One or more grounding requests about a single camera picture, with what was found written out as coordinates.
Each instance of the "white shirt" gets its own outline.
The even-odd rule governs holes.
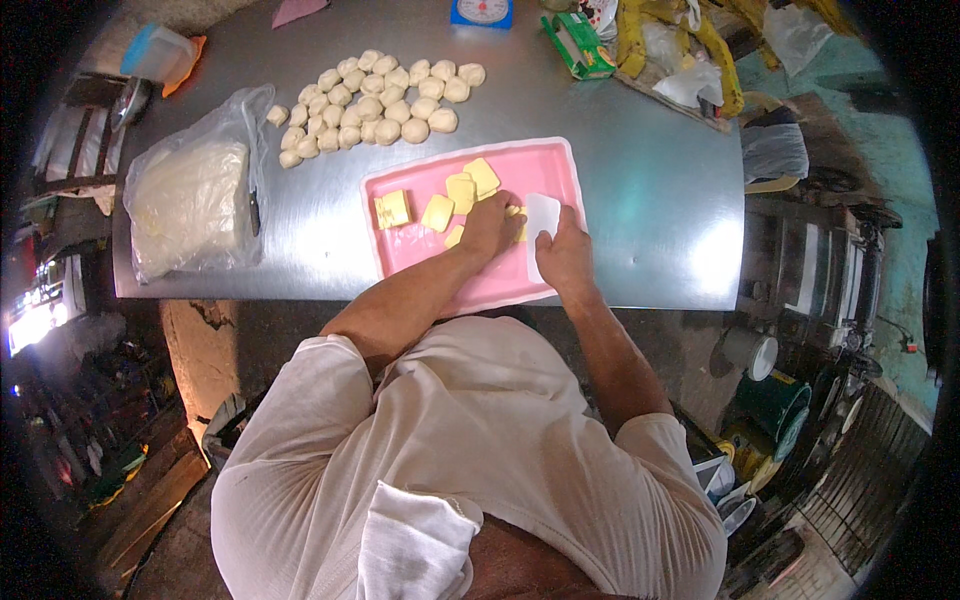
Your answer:
[[[713,598],[727,540],[683,427],[644,415],[611,442],[586,409],[556,350],[510,318],[433,327],[375,393],[350,340],[304,341],[213,490],[230,593],[458,597],[486,513],[606,593]]]

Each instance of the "blue scale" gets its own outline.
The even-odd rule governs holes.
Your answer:
[[[453,0],[450,22],[510,29],[514,24],[513,0]]]

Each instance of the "pink cloth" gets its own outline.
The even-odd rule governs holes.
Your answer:
[[[283,4],[274,14],[272,29],[316,12],[328,4],[330,4],[330,0],[283,0]]]

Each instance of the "green bucket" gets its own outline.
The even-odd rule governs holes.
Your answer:
[[[810,414],[810,386],[774,369],[762,381],[740,379],[733,404],[777,444],[779,462],[793,450]]]

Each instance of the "green box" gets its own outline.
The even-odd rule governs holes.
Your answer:
[[[540,18],[540,22],[573,77],[580,80],[604,79],[616,70],[600,36],[582,15],[560,12],[554,15],[552,24],[545,16]]]

